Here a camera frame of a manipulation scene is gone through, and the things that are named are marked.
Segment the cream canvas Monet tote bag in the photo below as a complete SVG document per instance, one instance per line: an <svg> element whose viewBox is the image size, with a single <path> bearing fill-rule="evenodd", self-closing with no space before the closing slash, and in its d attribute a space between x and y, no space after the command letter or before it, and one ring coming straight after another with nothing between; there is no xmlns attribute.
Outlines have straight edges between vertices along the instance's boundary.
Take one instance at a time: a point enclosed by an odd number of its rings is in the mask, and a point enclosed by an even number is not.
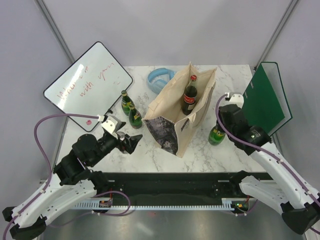
<svg viewBox="0 0 320 240"><path fill-rule="evenodd" d="M148 105L143 122L159 148L182 158L208 112L217 68L199 72L191 63L179 70ZM183 96L190 77L197 77L195 107L183 113Z"/></svg>

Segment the Coca-Cola glass bottle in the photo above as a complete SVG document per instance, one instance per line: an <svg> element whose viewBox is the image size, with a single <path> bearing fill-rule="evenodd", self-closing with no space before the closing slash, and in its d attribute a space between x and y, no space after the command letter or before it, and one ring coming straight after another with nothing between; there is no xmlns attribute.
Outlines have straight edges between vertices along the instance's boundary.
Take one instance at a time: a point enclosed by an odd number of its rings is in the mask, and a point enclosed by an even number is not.
<svg viewBox="0 0 320 240"><path fill-rule="evenodd" d="M191 75L190 81L184 90L182 112L184 115L189 115L196 105L196 97L198 90L196 87L197 76Z"/></svg>

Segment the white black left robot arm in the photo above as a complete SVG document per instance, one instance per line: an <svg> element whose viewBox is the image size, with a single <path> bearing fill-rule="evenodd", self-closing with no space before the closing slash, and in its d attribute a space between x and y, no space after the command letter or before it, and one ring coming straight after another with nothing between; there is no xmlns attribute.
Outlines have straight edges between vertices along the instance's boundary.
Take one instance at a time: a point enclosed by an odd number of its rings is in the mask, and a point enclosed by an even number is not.
<svg viewBox="0 0 320 240"><path fill-rule="evenodd" d="M68 155L55 165L48 179L28 200L7 207L2 214L9 223L5 230L14 240L33 240L56 218L76 204L92 197L113 194L102 171L93 167L113 149L132 154L143 136L123 132L104 132L100 139L92 134L80 136Z"/></svg>

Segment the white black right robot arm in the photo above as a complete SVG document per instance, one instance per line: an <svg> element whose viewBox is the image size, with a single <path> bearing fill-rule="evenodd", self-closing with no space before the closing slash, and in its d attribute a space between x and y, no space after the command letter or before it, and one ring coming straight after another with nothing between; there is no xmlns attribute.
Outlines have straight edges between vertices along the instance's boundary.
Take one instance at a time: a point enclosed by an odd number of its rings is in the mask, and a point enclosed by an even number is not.
<svg viewBox="0 0 320 240"><path fill-rule="evenodd" d="M243 173L243 178L229 184L235 197L243 194L256 198L281 215L296 234L303 235L320 220L320 192L289 164L270 136L259 126L249 125L237 104L218 106L217 125L234 145L261 165L278 188Z"/></svg>

